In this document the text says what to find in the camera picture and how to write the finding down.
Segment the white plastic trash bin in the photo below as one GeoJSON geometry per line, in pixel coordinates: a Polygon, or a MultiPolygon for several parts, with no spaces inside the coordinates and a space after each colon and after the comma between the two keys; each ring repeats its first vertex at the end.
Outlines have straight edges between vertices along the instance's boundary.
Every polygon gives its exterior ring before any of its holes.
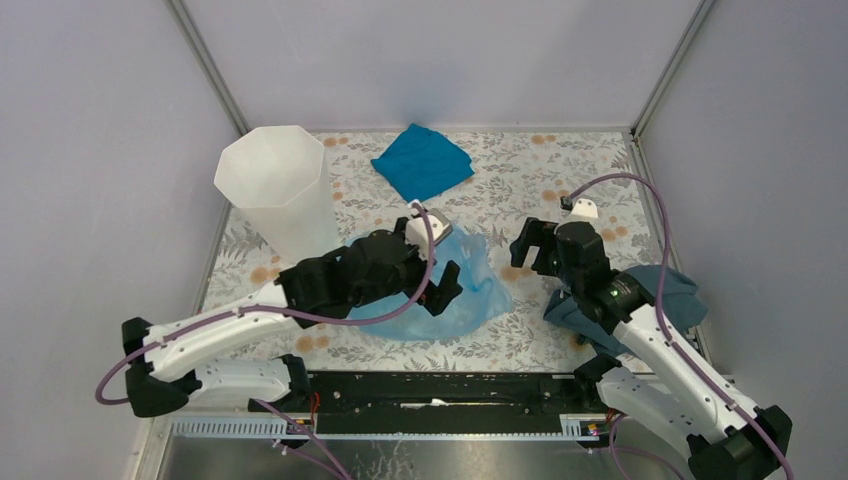
{"type": "Polygon", "coordinates": [[[286,263],[341,245],[324,145],[300,126],[257,127],[228,145],[214,185],[286,263]]]}

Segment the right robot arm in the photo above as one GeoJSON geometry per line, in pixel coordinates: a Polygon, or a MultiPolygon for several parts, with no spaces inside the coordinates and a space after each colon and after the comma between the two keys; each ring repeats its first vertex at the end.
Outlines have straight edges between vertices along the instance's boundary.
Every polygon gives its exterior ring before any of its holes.
{"type": "Polygon", "coordinates": [[[575,402],[605,405],[674,447],[697,479],[766,479],[786,463],[792,422],[777,405],[762,408],[720,375],[663,315],[656,296],[632,275],[611,268],[603,240],[585,221],[529,217],[510,245],[511,264],[531,266],[568,287],[580,313],[631,350],[663,387],[637,378],[618,360],[598,355],[576,370],[575,402]]]}

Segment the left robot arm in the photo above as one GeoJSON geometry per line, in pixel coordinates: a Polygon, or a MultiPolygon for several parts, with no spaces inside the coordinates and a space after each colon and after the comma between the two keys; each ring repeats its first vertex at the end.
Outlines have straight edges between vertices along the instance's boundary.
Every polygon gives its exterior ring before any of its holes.
{"type": "Polygon", "coordinates": [[[298,262],[257,291],[208,314],[156,325],[134,317],[121,326],[128,402],[139,418],[170,414],[190,403],[267,402],[296,411],[312,390],[301,358],[252,362],[222,354],[272,334],[341,324],[356,308],[403,294],[406,304],[438,316],[460,295],[459,265],[449,260],[439,282],[435,248],[451,223],[436,211],[401,217],[319,257],[298,262]]]}

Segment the floral patterned table mat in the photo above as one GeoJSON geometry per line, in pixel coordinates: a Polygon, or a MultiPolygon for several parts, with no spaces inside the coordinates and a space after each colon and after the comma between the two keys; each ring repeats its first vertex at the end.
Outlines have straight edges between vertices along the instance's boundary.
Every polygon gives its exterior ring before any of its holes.
{"type": "MultiPolygon", "coordinates": [[[[391,229],[404,203],[372,166],[397,132],[327,132],[330,194],[343,243],[391,229]]],[[[561,221],[559,199],[596,177],[636,170],[631,136],[619,131],[455,132],[444,134],[471,158],[474,174],[425,201],[458,230],[448,245],[471,254],[466,295],[438,317],[421,307],[364,327],[319,324],[272,334],[226,354],[265,359],[302,356],[309,369],[569,372],[594,357],[589,340],[543,320],[559,282],[510,266],[509,244],[528,216],[561,221]]],[[[584,195],[597,202],[601,235],[613,268],[657,263],[657,234],[631,180],[610,180],[584,195]]],[[[227,212],[201,308],[223,306],[269,282],[288,267],[236,210],[227,212]]]]}

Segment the bright blue folded cloth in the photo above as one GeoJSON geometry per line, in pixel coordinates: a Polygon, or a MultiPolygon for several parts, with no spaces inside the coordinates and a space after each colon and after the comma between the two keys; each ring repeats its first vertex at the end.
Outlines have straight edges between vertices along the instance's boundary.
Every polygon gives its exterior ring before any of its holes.
{"type": "Polygon", "coordinates": [[[410,124],[371,165],[405,202],[425,201],[474,175],[468,153],[443,134],[410,124]]]}

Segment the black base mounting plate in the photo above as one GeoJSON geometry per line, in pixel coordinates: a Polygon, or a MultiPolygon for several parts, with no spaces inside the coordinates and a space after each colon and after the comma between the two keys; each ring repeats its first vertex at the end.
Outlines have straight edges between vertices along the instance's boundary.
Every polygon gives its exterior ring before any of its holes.
{"type": "Polygon", "coordinates": [[[308,387],[271,406],[312,421],[323,414],[432,410],[565,414],[602,423],[613,417],[587,380],[551,373],[315,371],[308,387]]]}

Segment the aluminium rail front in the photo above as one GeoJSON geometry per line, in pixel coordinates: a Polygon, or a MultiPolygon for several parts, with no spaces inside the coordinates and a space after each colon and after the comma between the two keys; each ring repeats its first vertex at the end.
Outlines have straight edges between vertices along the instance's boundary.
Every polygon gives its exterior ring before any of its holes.
{"type": "MultiPolygon", "coordinates": [[[[602,421],[565,414],[512,415],[508,412],[400,413],[365,412],[323,414],[315,418],[314,433],[321,439],[532,439],[598,442],[608,435],[602,421]]],[[[209,438],[296,438],[303,435],[277,416],[183,417],[173,421],[175,435],[209,438]]]]}

